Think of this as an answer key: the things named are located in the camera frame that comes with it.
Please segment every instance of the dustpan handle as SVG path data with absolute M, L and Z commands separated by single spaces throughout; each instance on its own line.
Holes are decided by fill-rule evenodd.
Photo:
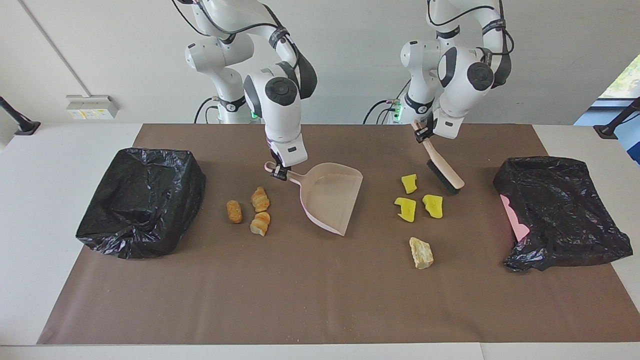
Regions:
M 264 163 L 264 170 L 267 172 L 272 172 L 276 169 L 276 164 L 271 162 L 271 161 L 267 161 L 266 163 Z M 296 172 L 293 172 L 291 170 L 287 171 L 287 180 L 291 181 L 292 183 L 296 183 L 298 185 L 300 185 L 302 183 L 302 180 L 305 178 L 304 175 L 300 175 Z

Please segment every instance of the dustpan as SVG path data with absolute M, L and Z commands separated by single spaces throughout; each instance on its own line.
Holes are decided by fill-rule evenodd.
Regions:
M 275 168 L 272 162 L 264 164 L 268 172 Z M 362 173 L 345 165 L 322 163 L 305 175 L 289 170 L 287 179 L 300 185 L 300 202 L 307 217 L 315 225 L 344 236 L 360 191 Z

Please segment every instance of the brush handle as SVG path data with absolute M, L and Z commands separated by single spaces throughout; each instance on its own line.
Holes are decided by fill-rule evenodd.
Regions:
M 276 163 L 272 163 L 271 161 L 267 161 L 266 163 L 264 163 L 264 170 L 271 172 L 273 170 L 276 169 Z M 287 180 L 289 180 L 290 182 L 294 183 L 294 184 L 298 184 L 301 185 L 302 182 L 305 180 L 305 176 L 304 175 L 300 175 L 297 172 L 293 172 L 291 170 L 287 171 Z
M 412 126 L 412 128 L 414 130 L 421 129 L 420 124 L 418 123 L 418 120 L 414 120 L 411 123 L 411 126 Z M 451 185 L 454 188 L 462 189 L 462 187 L 465 185 L 465 182 L 453 170 L 453 168 L 451 167 L 451 165 L 449 165 L 447 160 L 444 160 L 442 155 L 440 155 L 440 153 L 438 151 L 436 151 L 436 148 L 431 143 L 431 140 L 429 140 L 428 138 L 424 139 L 422 144 L 424 145 L 424 148 L 429 153 L 429 157 L 431 158 L 431 161 L 433 161 L 433 164 L 436 165 L 436 168 L 438 168 L 438 170 L 440 170 L 442 175 L 444 175 L 444 177 L 447 178 L 447 180 L 451 183 Z

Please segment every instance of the power socket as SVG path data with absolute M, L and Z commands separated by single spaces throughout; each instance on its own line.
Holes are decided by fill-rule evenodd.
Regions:
M 74 120 L 113 120 L 118 114 L 118 108 L 108 96 L 70 95 L 67 96 L 67 100 L 67 112 Z

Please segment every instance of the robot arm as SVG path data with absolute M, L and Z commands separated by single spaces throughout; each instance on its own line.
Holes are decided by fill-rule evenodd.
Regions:
M 506 42 L 510 35 L 501 3 L 498 11 L 495 0 L 427 0 L 427 6 L 436 40 L 404 45 L 401 59 L 412 79 L 395 122 L 418 119 L 427 123 L 428 136 L 456 138 L 469 110 L 491 88 L 506 82 L 511 72 Z M 466 13 L 482 25 L 484 47 L 470 48 L 459 37 L 457 19 Z M 435 99 L 440 86 L 443 92 Z
M 215 37 L 204 38 L 187 46 L 184 56 L 189 66 L 213 80 L 220 98 L 220 123 L 248 124 L 252 121 L 242 89 L 242 76 L 228 67 L 253 56 L 253 41 L 249 35 L 239 34 L 232 44 L 224 44 Z
M 234 82 L 228 84 L 234 93 L 243 89 L 242 99 L 246 99 L 251 111 L 264 120 L 267 143 L 279 165 L 273 176 L 286 180 L 287 170 L 307 159 L 300 127 L 300 100 L 310 97 L 316 89 L 313 66 L 268 6 L 256 0 L 186 1 L 193 4 L 198 27 L 217 38 L 220 48 L 233 49 L 240 44 L 246 49 L 240 51 L 242 56 L 236 56 L 239 61 L 232 63 L 253 55 L 253 43 L 250 52 L 247 45 L 242 45 L 244 37 L 248 38 L 247 33 L 266 38 L 281 58 L 282 61 L 274 66 L 249 73 L 242 87 L 236 81 L 237 74 L 232 74 Z M 232 63 L 225 61 L 225 67 Z

